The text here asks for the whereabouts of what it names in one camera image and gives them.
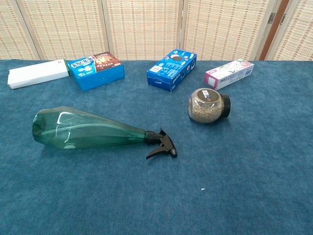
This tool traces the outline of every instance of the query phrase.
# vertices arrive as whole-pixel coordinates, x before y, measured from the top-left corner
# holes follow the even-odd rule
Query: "blue box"
[[[175,49],[147,71],[148,84],[172,91],[196,66],[197,54]]]
[[[68,66],[83,91],[125,77],[124,65],[109,52],[68,61]]]

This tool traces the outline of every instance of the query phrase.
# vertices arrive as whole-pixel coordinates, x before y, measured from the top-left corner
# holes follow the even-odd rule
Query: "blue carpet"
[[[200,124],[188,98],[206,87],[199,61],[173,91],[147,84],[154,61],[127,61],[125,79],[82,92],[72,77],[16,90],[0,61],[0,234],[312,234],[313,62],[255,62],[221,90],[228,118]],[[33,140],[37,111],[71,106],[172,138],[157,145],[53,149]]]

